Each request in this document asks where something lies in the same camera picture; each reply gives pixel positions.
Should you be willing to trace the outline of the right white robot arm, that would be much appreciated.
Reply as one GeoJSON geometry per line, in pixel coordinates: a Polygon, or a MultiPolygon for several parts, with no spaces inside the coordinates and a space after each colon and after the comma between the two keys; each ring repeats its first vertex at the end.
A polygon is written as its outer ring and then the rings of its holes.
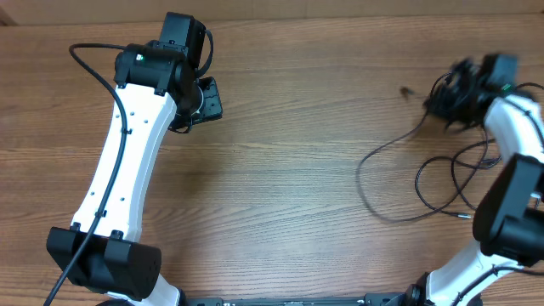
{"type": "Polygon", "coordinates": [[[451,68],[425,105],[448,123],[482,127],[498,146],[503,169],[473,216],[473,239],[420,285],[419,305],[468,305],[486,287],[516,272],[533,275],[543,259],[543,120],[533,96],[515,82],[518,59],[487,54],[451,68]]]}

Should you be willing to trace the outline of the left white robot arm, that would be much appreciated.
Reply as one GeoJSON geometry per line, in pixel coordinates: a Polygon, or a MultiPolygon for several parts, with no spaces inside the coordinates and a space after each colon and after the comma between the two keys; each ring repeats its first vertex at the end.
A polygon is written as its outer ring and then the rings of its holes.
{"type": "Polygon", "coordinates": [[[223,115],[207,74],[212,33],[187,14],[166,15],[161,35],[118,48],[114,99],[96,172],[68,228],[53,227],[46,248],[60,280],[105,294],[111,305],[185,305],[162,276],[162,253],[141,243],[145,195],[167,132],[185,134],[223,115]]]}

